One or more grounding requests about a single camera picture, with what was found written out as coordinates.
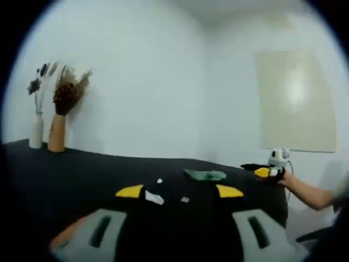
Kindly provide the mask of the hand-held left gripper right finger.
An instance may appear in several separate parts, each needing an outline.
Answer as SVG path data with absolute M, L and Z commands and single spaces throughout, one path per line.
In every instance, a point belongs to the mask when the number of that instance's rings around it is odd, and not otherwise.
M 284 190 L 272 184 L 216 185 L 216 261 L 303 261 L 307 250 L 286 234 Z

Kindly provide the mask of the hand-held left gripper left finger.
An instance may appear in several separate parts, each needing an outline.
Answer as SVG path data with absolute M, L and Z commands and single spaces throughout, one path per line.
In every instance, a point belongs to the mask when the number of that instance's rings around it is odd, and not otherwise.
M 52 255 L 58 261 L 117 261 L 129 231 L 127 212 L 98 209 L 86 216 L 68 242 L 51 249 Z

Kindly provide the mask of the person's left hand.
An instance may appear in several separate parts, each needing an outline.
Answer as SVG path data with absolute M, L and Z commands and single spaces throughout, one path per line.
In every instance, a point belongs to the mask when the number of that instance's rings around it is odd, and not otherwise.
M 69 225 L 62 232 L 60 232 L 52 241 L 50 242 L 50 249 L 57 248 L 62 244 L 68 242 L 74 235 L 77 228 L 87 219 L 87 216 L 79 218 L 73 224 Z

